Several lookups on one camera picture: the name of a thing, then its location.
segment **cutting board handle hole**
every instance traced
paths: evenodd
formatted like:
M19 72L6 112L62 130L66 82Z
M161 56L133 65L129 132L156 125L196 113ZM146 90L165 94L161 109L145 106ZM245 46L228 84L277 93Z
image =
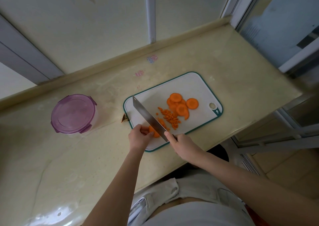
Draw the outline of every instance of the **cutting board handle hole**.
M211 110L215 110L217 108L215 103L210 103L209 107L211 108Z

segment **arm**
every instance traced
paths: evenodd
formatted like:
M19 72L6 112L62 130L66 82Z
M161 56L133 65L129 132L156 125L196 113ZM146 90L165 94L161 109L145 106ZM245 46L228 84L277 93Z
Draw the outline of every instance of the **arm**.
M203 151L184 134L177 135L178 141L170 133L166 137L182 159L215 176L268 223L290 226L319 222L319 207L310 199Z
M82 226L127 225L138 167L153 132L138 124L129 134L130 151L113 181Z

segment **knife blade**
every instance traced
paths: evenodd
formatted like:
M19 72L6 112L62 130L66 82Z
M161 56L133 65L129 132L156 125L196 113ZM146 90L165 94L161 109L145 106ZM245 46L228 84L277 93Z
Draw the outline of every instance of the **knife blade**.
M155 129L155 131L166 141L168 142L166 136L164 135L164 132L167 131L160 123L159 121L154 118L149 111L136 99L135 96L133 96L133 106L135 109L142 115L142 117L150 124L150 126Z

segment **beige countertop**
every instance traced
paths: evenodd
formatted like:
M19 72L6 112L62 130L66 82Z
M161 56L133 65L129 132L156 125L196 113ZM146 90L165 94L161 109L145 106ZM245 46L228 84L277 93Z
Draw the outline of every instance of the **beige countertop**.
M153 64L147 57L157 55ZM124 100L188 71L198 72L223 115L189 136L205 150L301 95L230 25L160 49L0 112L0 225L80 225L128 152ZM83 135L55 133L56 103L90 95L99 120ZM144 153L139 190L184 164L170 146Z

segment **purple lid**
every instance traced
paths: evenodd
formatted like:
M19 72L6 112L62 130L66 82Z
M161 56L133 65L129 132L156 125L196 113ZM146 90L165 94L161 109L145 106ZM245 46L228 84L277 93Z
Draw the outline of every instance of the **purple lid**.
M54 107L51 124L59 133L71 134L87 131L87 127L95 115L96 102L86 95L74 94L66 96Z

